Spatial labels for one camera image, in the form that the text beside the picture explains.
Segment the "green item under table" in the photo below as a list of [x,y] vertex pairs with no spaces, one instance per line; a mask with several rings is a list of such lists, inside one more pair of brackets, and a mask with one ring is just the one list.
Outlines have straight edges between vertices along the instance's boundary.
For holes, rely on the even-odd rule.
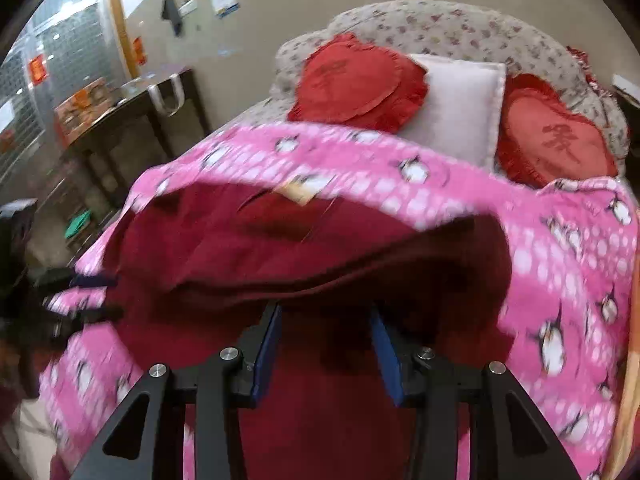
[[92,221],[92,212],[90,210],[85,210],[81,214],[75,216],[70,223],[68,224],[64,238],[66,240],[70,240],[77,234],[79,234],[83,229],[85,229]]

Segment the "dark cloth hanging on wall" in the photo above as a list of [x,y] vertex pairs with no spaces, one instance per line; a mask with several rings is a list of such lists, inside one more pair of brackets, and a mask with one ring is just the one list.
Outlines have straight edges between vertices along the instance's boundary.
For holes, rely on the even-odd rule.
[[175,37],[179,37],[182,34],[182,16],[176,0],[163,0],[160,18],[163,21],[168,21]]

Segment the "orange cartoon blanket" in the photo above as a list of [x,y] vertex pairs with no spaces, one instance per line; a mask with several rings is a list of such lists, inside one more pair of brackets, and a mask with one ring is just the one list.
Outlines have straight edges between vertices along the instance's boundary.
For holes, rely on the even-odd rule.
[[629,479],[639,460],[639,254],[634,257],[624,386],[603,478]]

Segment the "pink penguin print quilt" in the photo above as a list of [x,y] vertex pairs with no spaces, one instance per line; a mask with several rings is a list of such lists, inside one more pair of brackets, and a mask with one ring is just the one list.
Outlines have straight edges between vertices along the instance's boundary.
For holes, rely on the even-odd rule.
[[[78,261],[100,272],[114,226],[130,209],[194,183],[239,183],[297,203],[341,197],[414,230],[459,214],[495,214],[508,239],[511,283],[498,315],[501,360],[548,420],[579,478],[603,478],[622,397],[639,226],[634,199],[611,178],[556,181],[539,191],[386,133],[314,124],[236,125],[174,162],[146,170],[126,206]],[[105,304],[75,289],[56,310]],[[115,325],[76,336],[42,376],[58,448],[53,478],[78,465],[140,370]]]

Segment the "left red heart pillow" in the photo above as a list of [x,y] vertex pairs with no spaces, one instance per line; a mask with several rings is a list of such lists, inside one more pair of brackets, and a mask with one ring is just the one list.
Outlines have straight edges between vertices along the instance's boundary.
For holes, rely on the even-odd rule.
[[337,35],[307,58],[288,120],[396,134],[423,106],[426,75],[407,55]]

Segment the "dark wooden side table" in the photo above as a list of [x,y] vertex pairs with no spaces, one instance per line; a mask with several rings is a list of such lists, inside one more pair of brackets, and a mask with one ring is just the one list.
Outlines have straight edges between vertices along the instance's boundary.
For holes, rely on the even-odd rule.
[[[164,84],[172,73],[178,73],[183,84],[186,102],[193,107],[195,118],[200,125],[198,132],[206,138],[212,132],[202,102],[194,70],[188,66],[179,66],[176,72],[161,76],[158,85],[163,91],[169,84]],[[112,149],[122,140],[133,139],[140,132],[143,140],[150,140],[145,133],[151,133],[154,141],[167,160],[177,157],[165,129],[167,117],[155,111],[151,99],[145,90],[132,98],[127,98],[112,108],[95,122],[79,139],[66,148],[66,155],[76,159],[85,170],[90,182],[100,191],[106,202],[113,208],[124,206],[130,184],[122,175],[117,160],[112,156]]]

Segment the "red door decoration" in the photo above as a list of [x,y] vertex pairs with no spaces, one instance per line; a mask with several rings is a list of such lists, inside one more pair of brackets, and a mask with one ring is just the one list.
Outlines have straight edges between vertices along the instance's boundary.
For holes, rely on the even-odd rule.
[[137,66],[143,66],[148,59],[146,58],[141,37],[134,38],[132,50],[134,51],[134,59],[136,60]]

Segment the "red heart pillow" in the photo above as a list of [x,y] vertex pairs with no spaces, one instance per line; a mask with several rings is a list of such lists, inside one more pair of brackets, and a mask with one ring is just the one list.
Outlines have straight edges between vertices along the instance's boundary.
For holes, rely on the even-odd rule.
[[531,188],[618,175],[600,129],[532,74],[506,78],[496,155],[509,180]]
[[423,106],[426,75],[407,55],[337,35],[307,58],[288,120],[396,134]]

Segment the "white square pillow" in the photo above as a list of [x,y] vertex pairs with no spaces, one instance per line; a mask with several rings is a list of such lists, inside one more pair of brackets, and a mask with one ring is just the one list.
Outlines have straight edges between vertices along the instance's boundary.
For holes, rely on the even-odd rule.
[[411,55],[425,70],[427,94],[399,135],[435,152],[494,170],[506,66]]

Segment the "dark red fleece garment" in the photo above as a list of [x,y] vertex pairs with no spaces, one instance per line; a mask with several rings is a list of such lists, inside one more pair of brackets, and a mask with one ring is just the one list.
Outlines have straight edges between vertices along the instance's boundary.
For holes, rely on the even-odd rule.
[[501,361],[512,260],[495,214],[414,230],[341,197],[194,183],[130,209],[99,273],[141,372],[197,366],[281,308],[269,386],[239,411],[245,479],[406,478],[416,412],[387,394],[372,322],[451,363]]

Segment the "floral padded headboard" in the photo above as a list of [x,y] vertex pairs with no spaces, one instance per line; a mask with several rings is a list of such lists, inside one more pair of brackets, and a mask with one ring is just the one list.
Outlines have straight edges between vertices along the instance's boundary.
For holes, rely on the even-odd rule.
[[508,74],[547,81],[568,109],[600,129],[618,174],[626,174],[630,148],[626,118],[614,94],[600,86],[588,54],[511,15],[440,0],[394,0],[338,14],[324,29],[297,36],[279,48],[269,96],[232,119],[252,125],[278,122],[294,103],[295,87],[311,53],[334,36],[351,32],[360,41],[408,53],[471,62],[503,63]]

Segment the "colourful gift box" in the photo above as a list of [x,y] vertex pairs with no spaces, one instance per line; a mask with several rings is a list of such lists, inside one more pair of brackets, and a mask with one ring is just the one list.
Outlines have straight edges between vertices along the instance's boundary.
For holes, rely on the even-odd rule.
[[54,126],[64,148],[79,139],[114,107],[104,78],[91,81],[54,109]]

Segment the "right red heart pillow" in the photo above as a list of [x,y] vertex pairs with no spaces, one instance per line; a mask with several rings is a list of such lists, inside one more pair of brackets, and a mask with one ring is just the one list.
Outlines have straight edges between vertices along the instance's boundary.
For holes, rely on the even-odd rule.
[[600,129],[532,74],[506,78],[496,155],[509,180],[531,188],[618,175]]

